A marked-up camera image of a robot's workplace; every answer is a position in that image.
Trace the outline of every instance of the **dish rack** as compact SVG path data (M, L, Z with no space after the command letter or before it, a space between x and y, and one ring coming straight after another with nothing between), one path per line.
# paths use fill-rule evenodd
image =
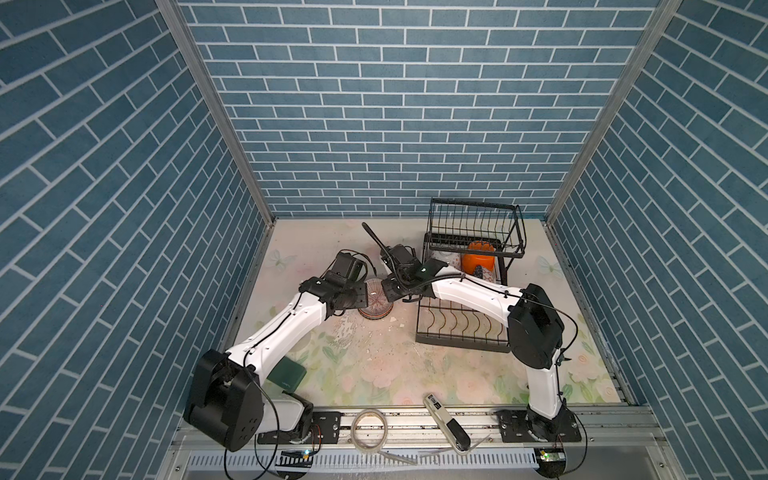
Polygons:
M422 262L435 251L478 253L469 244L483 240L495 249L482 252L496 257L495 282L506 285L512 261L525 253L525 223L518 205L433 198L427 222ZM415 339L430 345L510 351L507 329L500 322L459 303L431 298L419 301Z

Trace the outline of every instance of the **blue brick wallpaper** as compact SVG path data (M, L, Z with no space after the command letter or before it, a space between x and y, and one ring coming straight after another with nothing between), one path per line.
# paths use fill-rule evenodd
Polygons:
M0 478L156 474L262 230L153 0L0 2Z
M554 225L690 478L768 477L767 25L684 0Z
M657 0L182 0L273 211L541 216Z

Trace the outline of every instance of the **orange cup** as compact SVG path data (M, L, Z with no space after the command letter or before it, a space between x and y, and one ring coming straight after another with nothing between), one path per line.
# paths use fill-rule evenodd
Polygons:
M480 250L485 252L495 252L496 249L491 245L490 243L484 241L484 240L475 240L474 242L470 243L468 248L470 250ZM465 273L468 273L470 275L475 273L475 268L477 266L484 266L490 271L493 271L493 264L496 261L496 257L492 257L489 255L478 255L474 253L465 253L462 256L462 269L465 271Z

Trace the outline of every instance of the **floral tablecloth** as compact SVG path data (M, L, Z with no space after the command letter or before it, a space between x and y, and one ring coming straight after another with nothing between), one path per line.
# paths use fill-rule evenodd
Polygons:
M560 368L565 397L576 403L619 402L613 382L584 324L541 223L526 220L528 249L509 270L509 284L542 286L552 303L579 322ZM426 219L367 220L388 245L420 254ZM299 284L321 274L336 251L351 248L379 261L359 220L279 220L237 337L241 341L281 310ZM307 374L296 393L318 406L418 405L434 393L449 405L526 403L525 369L511 353L431 346L414 341L416 303L397 302L381 320L356 310L329 318L293 347L289 357ZM574 335L567 319L564 343Z

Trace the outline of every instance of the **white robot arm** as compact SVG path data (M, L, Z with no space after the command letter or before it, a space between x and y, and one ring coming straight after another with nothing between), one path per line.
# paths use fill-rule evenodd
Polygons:
M563 323L544 290L507 287L466 276L439 260L419 262L402 245L382 248L392 272L382 281L389 301L422 295L450 300L482 312L508 328L512 353L526 365L529 430L552 442L564 421L556 365L561 357ZM311 329L337 310L366 305L365 284L358 281L362 261L338 253L322 277L302 283L288 305L258 332L225 353L210 350L197 364L184 419L234 452L256 433L276 430L274 411L265 408L259 385L274 366ZM306 435L312 404L298 396L273 399L280 430Z

